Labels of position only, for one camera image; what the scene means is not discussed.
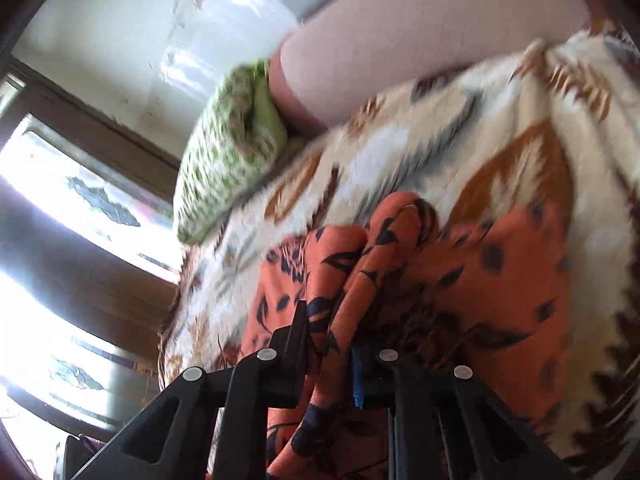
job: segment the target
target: floral blanket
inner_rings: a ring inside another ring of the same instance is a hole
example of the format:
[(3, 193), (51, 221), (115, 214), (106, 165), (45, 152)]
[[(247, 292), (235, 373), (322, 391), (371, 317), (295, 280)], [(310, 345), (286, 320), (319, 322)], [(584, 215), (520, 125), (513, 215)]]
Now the floral blanket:
[(549, 444), (579, 478), (612, 479), (640, 436), (640, 92), (625, 70), (639, 59), (625, 36), (580, 33), (373, 97), (187, 254), (161, 386), (236, 362), (260, 264), (288, 235), (365, 225), (397, 190), (445, 226), (550, 202), (567, 230), (571, 328)]

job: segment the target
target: wall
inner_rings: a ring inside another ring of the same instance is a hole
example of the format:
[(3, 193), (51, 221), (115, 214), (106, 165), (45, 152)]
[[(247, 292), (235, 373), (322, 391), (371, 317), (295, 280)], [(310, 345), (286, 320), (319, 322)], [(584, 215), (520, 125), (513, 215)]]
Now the wall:
[[(184, 17), (193, 18), (190, 6), (194, 5), (195, 0), (47, 0), (13, 54), (69, 93), (180, 157), (205, 98), (185, 94), (174, 80), (162, 78), (161, 61), (176, 33), (189, 29)], [(225, 9), (220, 31), (229, 23), (242, 28), (247, 9)], [(242, 34), (234, 38), (216, 34), (216, 24), (209, 23), (210, 49), (204, 56), (215, 70), (209, 71), (212, 81), (207, 91), (236, 63), (274, 50), (296, 23), (283, 7), (277, 12), (275, 25), (251, 23), (258, 30), (250, 42)]]

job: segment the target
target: orange cloth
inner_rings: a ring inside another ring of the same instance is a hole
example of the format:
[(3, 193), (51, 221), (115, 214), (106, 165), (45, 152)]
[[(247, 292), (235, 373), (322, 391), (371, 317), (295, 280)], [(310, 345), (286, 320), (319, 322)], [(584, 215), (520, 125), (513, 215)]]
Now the orange cloth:
[(268, 478), (386, 478), (386, 418), (353, 407), (356, 330), (428, 368), (470, 366), (540, 433), (558, 414), (568, 331), (564, 230), (551, 206), (440, 230), (412, 193), (370, 226), (291, 237), (262, 266), (241, 356), (268, 346), (306, 300), (310, 366), (300, 404), (270, 410)]

